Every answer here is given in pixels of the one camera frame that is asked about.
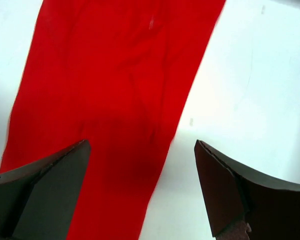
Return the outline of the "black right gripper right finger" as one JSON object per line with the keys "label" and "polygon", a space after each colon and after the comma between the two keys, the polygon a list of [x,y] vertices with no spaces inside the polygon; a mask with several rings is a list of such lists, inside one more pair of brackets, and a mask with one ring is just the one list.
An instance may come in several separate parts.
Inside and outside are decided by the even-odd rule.
{"label": "black right gripper right finger", "polygon": [[244,165],[197,140],[195,162],[217,240],[300,240],[300,184]]}

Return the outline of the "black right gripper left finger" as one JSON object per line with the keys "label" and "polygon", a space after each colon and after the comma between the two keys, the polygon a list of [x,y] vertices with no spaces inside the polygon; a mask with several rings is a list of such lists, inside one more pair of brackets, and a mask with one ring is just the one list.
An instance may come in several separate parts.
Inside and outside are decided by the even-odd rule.
{"label": "black right gripper left finger", "polygon": [[0,240],[66,239],[90,152],[82,140],[1,173]]}

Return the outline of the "red t shirt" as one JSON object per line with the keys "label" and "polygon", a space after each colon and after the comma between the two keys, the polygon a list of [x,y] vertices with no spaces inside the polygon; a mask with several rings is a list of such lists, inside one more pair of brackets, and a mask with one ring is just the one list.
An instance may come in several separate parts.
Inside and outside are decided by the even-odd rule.
{"label": "red t shirt", "polygon": [[45,0],[6,172],[86,139],[69,240],[136,240],[222,0]]}

